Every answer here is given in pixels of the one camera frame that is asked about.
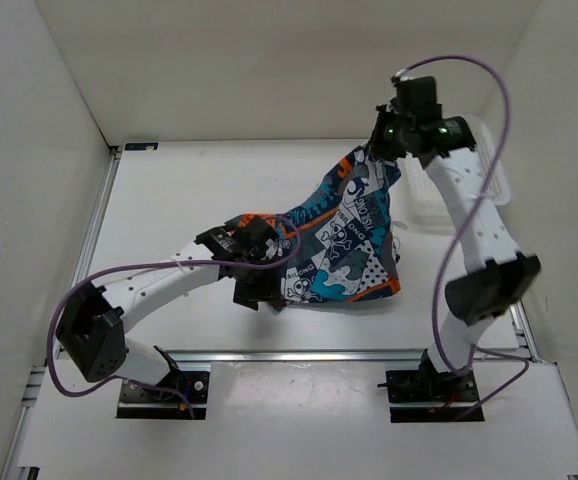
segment cloth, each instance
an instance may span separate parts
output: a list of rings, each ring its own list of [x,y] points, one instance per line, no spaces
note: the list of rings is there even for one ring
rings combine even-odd
[[[282,214],[302,240],[298,255],[279,269],[283,305],[372,300],[400,290],[389,213],[389,187],[399,178],[395,162],[371,157],[359,146],[304,203]],[[226,226],[245,225],[251,216],[239,215]],[[295,233],[268,222],[280,235],[279,254],[291,251]]]

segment metal extrusion frame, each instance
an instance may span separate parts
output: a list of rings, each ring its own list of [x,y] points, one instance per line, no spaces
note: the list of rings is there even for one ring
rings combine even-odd
[[[120,157],[122,156],[122,151],[118,148],[112,149],[110,153],[111,158],[104,179],[100,185],[100,189],[98,190],[96,203],[91,218],[89,219],[85,239],[82,248],[80,249],[78,262],[76,263],[76,268],[71,280],[72,286],[86,277],[89,267],[91,266],[96,242],[98,240],[98,235],[100,234],[107,204],[109,203],[109,197],[111,196],[111,189],[118,171]],[[60,355],[60,344],[58,342],[54,345],[53,355],[54,358],[58,358]],[[45,369],[41,367],[33,367],[31,370],[29,380],[27,381],[27,388],[25,389],[22,398],[18,423],[11,439],[9,451],[0,474],[0,480],[33,480],[38,476],[37,468],[20,468],[16,464],[20,454],[20,449],[22,448],[26,428],[31,417],[31,409],[35,405],[38,394],[40,393],[40,385],[44,376],[44,370]]]
[[[113,182],[116,179],[116,174],[118,173],[118,166],[120,165],[121,156],[122,151],[120,149],[113,149],[111,151],[111,161],[107,167],[105,178],[100,185],[100,190],[98,191],[96,204],[94,206],[91,219],[89,220],[89,225],[87,226],[87,233],[85,234],[82,248],[80,249],[78,263],[76,264],[76,269],[74,271],[73,278],[71,279],[71,286],[74,286],[89,274],[89,268],[91,267],[93,254],[96,250],[96,243],[98,242],[98,236],[100,235],[102,222],[105,218],[105,212],[107,210],[107,205],[109,204],[109,198],[111,197]],[[56,342],[53,348],[54,358],[58,358],[61,351],[62,350],[60,344]]]

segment white platform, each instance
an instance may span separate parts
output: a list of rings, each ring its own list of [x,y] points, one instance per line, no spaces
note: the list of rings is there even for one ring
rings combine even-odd
[[[301,203],[322,176],[360,141],[160,143],[126,151],[112,189],[91,271],[166,258],[195,235],[243,212],[284,212]],[[223,280],[163,307],[130,336],[149,345],[189,350],[421,350],[432,342],[432,285],[449,243],[408,218],[404,180],[391,188],[402,244],[402,291],[390,299],[289,308],[279,314],[234,305]],[[447,279],[464,273],[458,252]],[[441,308],[444,318],[446,306]],[[509,316],[481,346],[517,348]]]
[[[481,392],[519,366],[475,365]],[[83,387],[67,360],[66,385]],[[566,480],[578,436],[556,367],[533,365],[475,424],[391,424],[380,363],[214,363],[204,421],[116,419],[45,380],[21,452],[39,480]]]

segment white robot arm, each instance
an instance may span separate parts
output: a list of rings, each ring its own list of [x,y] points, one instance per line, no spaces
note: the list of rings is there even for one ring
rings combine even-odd
[[[257,309],[257,302],[273,301],[280,280],[268,259],[277,241],[276,231],[259,216],[233,232],[213,228],[163,262],[177,268],[148,268],[84,285],[62,311],[56,337],[88,382],[117,376],[175,388],[178,368],[168,354],[125,338],[126,333],[163,305],[224,277],[236,279],[236,303]]]
[[[494,319],[521,298],[540,262],[522,254],[492,200],[480,198],[485,175],[472,153],[476,142],[462,117],[442,117],[435,79],[393,77],[392,83],[396,97],[377,107],[370,152],[386,159],[418,158],[459,232],[467,271],[445,286],[449,314],[421,361],[424,390],[442,391],[443,384],[469,373],[474,346]],[[475,216],[465,223],[476,202]]]

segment skull and crossbones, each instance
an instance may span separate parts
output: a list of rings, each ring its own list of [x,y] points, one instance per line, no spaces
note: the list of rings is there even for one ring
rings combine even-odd
[[[308,278],[301,278],[297,280],[293,284],[293,288],[289,287],[287,289],[287,296],[288,297],[298,297],[300,301],[310,300],[312,298],[316,299],[317,301],[321,302],[322,297],[313,293],[309,288],[311,287],[311,280]]]
[[[351,250],[351,240],[347,240],[347,231],[342,227],[342,225],[338,225],[337,223],[332,224],[331,226],[331,233],[324,232],[322,234],[322,240],[331,241],[331,250],[329,258],[335,260],[340,256],[339,249],[349,251]]]

